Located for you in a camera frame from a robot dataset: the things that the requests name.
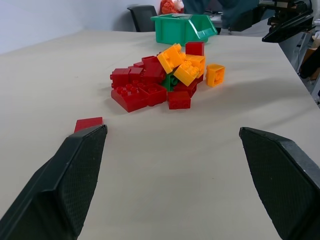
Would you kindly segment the lone orange hollow brick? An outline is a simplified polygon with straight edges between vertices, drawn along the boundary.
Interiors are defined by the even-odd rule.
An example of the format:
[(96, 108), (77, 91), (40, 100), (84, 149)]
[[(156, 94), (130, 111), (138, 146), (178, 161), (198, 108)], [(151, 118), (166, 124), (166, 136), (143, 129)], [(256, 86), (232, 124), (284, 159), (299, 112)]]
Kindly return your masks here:
[(224, 82), (225, 66), (219, 64), (208, 64), (206, 66), (205, 81), (209, 87), (216, 87)]

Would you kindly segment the person in dark blue clothes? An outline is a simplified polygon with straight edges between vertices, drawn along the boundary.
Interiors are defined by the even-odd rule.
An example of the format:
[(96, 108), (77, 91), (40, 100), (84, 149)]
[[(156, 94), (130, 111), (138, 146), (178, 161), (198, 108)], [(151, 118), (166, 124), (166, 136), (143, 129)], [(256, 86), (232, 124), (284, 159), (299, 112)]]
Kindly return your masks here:
[[(210, 6), (212, 0), (182, 0), (184, 13), (201, 15)], [(222, 8), (222, 28), (228, 29), (241, 14), (258, 6), (259, 0), (217, 0)]]

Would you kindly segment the green plastic storage bin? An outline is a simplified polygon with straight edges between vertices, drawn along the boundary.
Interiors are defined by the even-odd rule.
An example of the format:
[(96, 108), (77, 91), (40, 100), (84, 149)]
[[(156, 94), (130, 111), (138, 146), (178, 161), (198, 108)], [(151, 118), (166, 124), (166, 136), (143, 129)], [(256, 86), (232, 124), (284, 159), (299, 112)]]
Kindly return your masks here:
[(209, 16), (204, 14), (172, 13), (153, 16), (156, 42), (162, 44), (180, 44), (188, 42), (207, 42), (218, 31)]

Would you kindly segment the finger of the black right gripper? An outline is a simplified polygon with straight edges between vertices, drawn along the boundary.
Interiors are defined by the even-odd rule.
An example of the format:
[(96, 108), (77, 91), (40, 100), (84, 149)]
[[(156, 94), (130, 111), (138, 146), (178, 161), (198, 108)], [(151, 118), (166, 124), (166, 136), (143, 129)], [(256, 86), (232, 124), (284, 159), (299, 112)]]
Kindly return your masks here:
[(301, 32), (309, 32), (315, 28), (312, 15), (299, 15), (284, 22), (278, 18), (271, 17), (267, 24), (270, 26), (269, 32), (262, 38), (266, 43), (281, 43)]
[(305, 10), (297, 12), (293, 10), (276, 10), (274, 16), (270, 17), (267, 21), (267, 25), (279, 25), (286, 22), (294, 22), (305, 18), (306, 16), (312, 15), (313, 10)]

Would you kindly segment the orange red plastic bag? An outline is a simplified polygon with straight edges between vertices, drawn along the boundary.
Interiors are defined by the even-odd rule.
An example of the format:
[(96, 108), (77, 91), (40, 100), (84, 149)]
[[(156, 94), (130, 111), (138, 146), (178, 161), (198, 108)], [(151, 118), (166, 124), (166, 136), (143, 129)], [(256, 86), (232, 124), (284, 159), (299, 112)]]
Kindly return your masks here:
[(184, 4), (182, 0), (161, 0), (160, 14), (182, 14), (184, 13)]

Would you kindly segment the green plastic building brick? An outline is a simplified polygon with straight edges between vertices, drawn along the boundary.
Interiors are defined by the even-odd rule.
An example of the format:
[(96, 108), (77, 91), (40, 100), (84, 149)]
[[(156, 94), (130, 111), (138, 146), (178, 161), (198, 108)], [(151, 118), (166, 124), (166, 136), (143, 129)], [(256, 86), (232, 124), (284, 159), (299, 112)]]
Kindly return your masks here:
[(165, 76), (161, 85), (166, 88), (168, 92), (173, 92), (174, 87), (179, 83), (179, 79), (174, 76), (174, 73), (169, 73)]

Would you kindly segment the orange plastic building brick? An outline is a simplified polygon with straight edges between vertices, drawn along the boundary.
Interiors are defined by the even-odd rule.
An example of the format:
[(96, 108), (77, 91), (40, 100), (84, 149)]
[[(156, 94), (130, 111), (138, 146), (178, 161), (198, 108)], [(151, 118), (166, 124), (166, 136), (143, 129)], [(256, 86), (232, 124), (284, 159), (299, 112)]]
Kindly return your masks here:
[(173, 44), (157, 55), (161, 66), (166, 74), (170, 74), (176, 67), (180, 66), (186, 59), (186, 54), (182, 51), (179, 43)]

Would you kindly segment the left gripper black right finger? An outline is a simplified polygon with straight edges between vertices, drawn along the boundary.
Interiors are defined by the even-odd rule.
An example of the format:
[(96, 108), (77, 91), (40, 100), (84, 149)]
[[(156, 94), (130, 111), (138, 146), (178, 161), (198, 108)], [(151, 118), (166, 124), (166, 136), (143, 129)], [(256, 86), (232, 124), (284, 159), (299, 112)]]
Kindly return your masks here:
[(241, 127), (250, 174), (282, 240), (320, 240), (320, 167), (291, 139)]

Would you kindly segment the black office chair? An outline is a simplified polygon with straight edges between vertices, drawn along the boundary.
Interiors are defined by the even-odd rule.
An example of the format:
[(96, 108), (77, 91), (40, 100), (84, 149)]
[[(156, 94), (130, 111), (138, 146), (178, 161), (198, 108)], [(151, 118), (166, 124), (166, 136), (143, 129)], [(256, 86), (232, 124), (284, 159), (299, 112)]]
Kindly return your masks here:
[(153, 5), (133, 5), (127, 7), (137, 32), (154, 32), (155, 23), (151, 17), (156, 17), (157, 12)]

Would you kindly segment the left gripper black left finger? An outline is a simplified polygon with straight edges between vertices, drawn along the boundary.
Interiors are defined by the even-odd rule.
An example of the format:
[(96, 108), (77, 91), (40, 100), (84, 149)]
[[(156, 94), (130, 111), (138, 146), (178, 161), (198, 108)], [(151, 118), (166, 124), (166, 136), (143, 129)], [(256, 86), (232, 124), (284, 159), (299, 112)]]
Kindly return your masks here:
[(69, 135), (0, 219), (0, 240), (77, 240), (93, 199), (108, 128)]

